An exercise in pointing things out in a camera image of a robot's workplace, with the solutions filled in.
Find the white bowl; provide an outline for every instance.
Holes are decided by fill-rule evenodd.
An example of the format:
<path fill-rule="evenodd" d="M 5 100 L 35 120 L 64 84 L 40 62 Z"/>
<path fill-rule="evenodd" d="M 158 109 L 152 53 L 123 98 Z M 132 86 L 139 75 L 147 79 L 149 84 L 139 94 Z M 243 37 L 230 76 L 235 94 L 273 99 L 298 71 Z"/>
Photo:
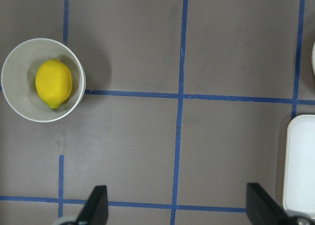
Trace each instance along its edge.
<path fill-rule="evenodd" d="M 68 100 L 53 110 L 38 96 L 35 75 L 39 66 L 57 58 L 72 74 L 73 86 Z M 27 40 L 16 46 L 5 59 L 1 72 L 2 91 L 11 108 L 34 122 L 52 122 L 68 115 L 81 101 L 86 85 L 82 65 L 65 45 L 46 38 Z"/>

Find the gray floor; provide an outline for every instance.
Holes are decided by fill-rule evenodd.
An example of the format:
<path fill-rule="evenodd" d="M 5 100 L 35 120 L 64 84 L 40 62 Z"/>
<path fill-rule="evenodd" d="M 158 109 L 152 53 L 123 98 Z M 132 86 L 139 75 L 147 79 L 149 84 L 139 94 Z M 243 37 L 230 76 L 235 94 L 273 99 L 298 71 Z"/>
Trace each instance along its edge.
<path fill-rule="evenodd" d="M 0 62 L 30 38 L 62 42 L 63 4 L 0 0 Z M 298 99 L 315 100 L 314 4 L 305 0 Z M 177 206 L 176 225 L 249 225 L 247 182 L 281 203 L 299 5 L 188 1 L 178 190 L 177 97 L 86 94 L 70 115 L 40 124 L 16 114 L 0 93 L 0 223 L 51 224 L 60 215 L 58 203 L 29 202 L 59 197 L 60 155 L 63 199 L 87 199 L 106 184 L 110 225 L 168 225 Z M 69 0 L 67 45 L 87 89 L 178 94 L 182 13 L 183 0 Z M 297 115 L 304 113 L 315 106 L 298 104 Z M 62 213 L 81 208 L 65 202 Z"/>

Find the yellow lemon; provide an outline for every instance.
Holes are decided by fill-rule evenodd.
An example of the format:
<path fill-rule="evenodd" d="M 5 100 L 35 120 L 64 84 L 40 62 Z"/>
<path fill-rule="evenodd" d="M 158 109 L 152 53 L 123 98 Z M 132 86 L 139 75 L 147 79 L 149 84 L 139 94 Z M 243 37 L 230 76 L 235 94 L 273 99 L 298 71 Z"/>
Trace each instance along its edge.
<path fill-rule="evenodd" d="M 38 68 L 35 85 L 39 97 L 49 107 L 57 109 L 71 94 L 72 75 L 64 63 L 51 59 Z"/>

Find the white container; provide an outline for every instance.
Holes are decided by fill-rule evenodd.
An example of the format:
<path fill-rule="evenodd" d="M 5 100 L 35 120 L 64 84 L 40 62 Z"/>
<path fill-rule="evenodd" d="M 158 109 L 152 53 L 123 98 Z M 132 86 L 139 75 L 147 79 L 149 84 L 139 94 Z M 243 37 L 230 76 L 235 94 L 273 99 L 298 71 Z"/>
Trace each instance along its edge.
<path fill-rule="evenodd" d="M 51 109 L 38 96 L 35 76 L 39 66 L 57 58 L 72 74 L 72 92 L 57 110 Z M 15 47 L 6 58 L 1 72 L 1 86 L 11 108 L 35 122 L 52 122 L 68 115 L 81 101 L 86 79 L 82 65 L 65 45 L 46 38 L 27 40 Z"/>
<path fill-rule="evenodd" d="M 288 126 L 283 207 L 315 218 L 315 115 L 300 115 Z"/>

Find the blue tape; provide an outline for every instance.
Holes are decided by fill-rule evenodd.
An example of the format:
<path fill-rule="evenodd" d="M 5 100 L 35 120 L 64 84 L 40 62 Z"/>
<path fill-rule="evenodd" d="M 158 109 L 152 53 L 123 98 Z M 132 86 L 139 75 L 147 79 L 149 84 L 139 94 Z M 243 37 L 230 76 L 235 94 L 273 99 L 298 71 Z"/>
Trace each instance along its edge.
<path fill-rule="evenodd" d="M 64 199 L 64 204 L 85 204 L 87 201 L 84 199 Z"/>
<path fill-rule="evenodd" d="M 247 97 L 247 96 L 215 96 L 215 95 L 184 95 L 185 99 L 207 99 L 207 100 L 226 100 L 226 101 L 243 101 L 243 102 L 262 102 L 262 103 L 289 103 L 293 100 L 290 98 L 267 98 L 267 97 Z"/>
<path fill-rule="evenodd" d="M 59 203 L 59 200 L 56 198 L 45 198 L 45 197 L 0 196 L 0 200 Z"/>
<path fill-rule="evenodd" d="M 303 20 L 304 20 L 304 7 L 305 0 L 300 0 L 299 6 L 299 23 L 297 30 L 297 45 L 296 45 L 296 59 L 295 59 L 295 73 L 294 73 L 294 86 L 293 86 L 293 100 L 297 100 L 299 93 L 299 80 L 301 69 L 301 52 L 302 52 L 302 39 L 303 39 Z M 296 108 L 298 102 L 292 104 L 291 119 L 296 116 Z"/>
<path fill-rule="evenodd" d="M 69 27 L 69 0 L 64 0 L 63 4 L 63 43 L 68 42 L 68 27 Z"/>
<path fill-rule="evenodd" d="M 133 97 L 152 97 L 152 98 L 178 98 L 178 94 L 153 93 L 153 92 L 133 92 L 133 91 L 105 91 L 105 90 L 85 90 L 86 95 L 101 96 L 133 96 Z"/>
<path fill-rule="evenodd" d="M 133 203 L 133 202 L 114 202 L 109 201 L 109 206 L 119 206 L 119 207 L 136 207 L 136 208 L 151 208 L 151 209 L 171 209 L 170 204 L 150 204 L 150 203 Z"/>
<path fill-rule="evenodd" d="M 230 207 L 178 205 L 178 209 L 179 210 L 212 211 L 212 212 L 246 213 L 246 209 L 244 208 L 230 208 Z"/>
<path fill-rule="evenodd" d="M 173 177 L 173 194 L 172 194 L 172 213 L 170 224 L 174 225 L 176 220 L 177 209 L 177 192 L 178 192 L 178 176 L 181 151 L 181 131 L 183 118 L 183 102 L 184 102 L 184 64 L 186 54 L 186 29 L 187 29 L 188 0 L 183 0 L 182 13 L 182 31 L 181 31 L 181 49 L 179 63 L 179 79 L 178 79 L 178 107 L 176 119 L 176 139 L 175 139 L 175 160 L 174 160 L 174 177 Z"/>
<path fill-rule="evenodd" d="M 63 166 L 64 166 L 64 156 L 59 155 L 58 218 L 63 216 Z"/>
<path fill-rule="evenodd" d="M 298 99 L 298 100 L 297 100 L 297 104 L 315 105 L 315 100 Z"/>

